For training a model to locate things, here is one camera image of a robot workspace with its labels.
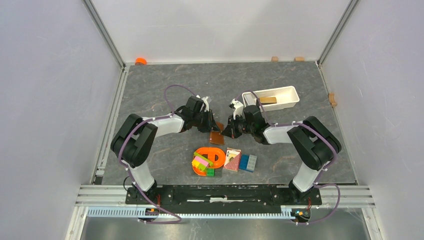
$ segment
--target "white panel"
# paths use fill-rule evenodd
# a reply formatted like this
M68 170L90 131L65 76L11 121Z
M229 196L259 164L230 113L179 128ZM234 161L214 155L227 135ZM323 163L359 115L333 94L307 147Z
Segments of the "white panel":
M323 65L388 240L423 238L423 12L424 1L361 1Z
M126 62L317 60L349 0L93 0Z
M80 0L0 1L0 32L0 239L64 239L120 69Z

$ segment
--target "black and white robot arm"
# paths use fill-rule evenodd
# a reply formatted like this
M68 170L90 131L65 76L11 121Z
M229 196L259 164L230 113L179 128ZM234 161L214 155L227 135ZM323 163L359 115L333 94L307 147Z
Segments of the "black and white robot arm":
M110 148L118 157L131 131L138 124L148 120L130 137L121 156L135 182L144 192L155 184L146 162L155 138L171 133L182 133L192 127L197 127L202 133L220 131L209 109L209 101L209 97L191 96L173 115L170 113L158 117L140 117L133 113L127 117L113 138Z
M289 188L292 190L295 202L304 199L325 165L335 157L333 151L305 127L295 123L280 126L269 125L256 105L244 107L241 102L233 100L230 107L234 109L234 112L228 117L228 125L222 135L238 138L245 133L251 134L256 142L264 145L279 143L294 145L302 160L302 165L297 175L289 183ZM337 154L342 149L339 140L316 117L310 116L298 123L312 128L321 135Z

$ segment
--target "orange plate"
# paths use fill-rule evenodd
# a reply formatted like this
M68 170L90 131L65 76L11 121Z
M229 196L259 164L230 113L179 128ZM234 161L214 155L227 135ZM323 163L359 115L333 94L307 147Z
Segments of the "orange plate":
M201 147L196 150L196 153L203 155L211 162L213 162L213 166L211 169L218 169L222 167L225 163L225 153L222 149L217 147ZM206 171L200 171L197 167L193 167L193 171L199 176L206 176Z

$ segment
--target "white bin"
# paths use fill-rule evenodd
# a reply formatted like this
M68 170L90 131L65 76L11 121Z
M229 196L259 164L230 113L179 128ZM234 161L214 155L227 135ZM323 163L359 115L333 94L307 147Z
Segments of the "white bin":
M277 103L263 105L265 112L292 108L299 102L299 96L294 86L284 86L266 90L254 91L259 97L275 97ZM243 97L244 106L255 105L256 97L251 92L245 92L241 95Z

